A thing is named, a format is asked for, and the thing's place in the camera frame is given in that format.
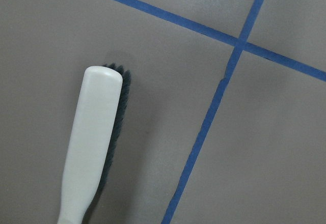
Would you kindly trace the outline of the white brush with dark bristles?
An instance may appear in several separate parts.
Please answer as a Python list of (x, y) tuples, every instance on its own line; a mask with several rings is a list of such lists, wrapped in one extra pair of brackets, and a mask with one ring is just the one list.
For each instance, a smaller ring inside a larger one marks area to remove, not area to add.
[(90, 66), (83, 76), (64, 165), (58, 223), (83, 223), (106, 184), (128, 103), (123, 66)]

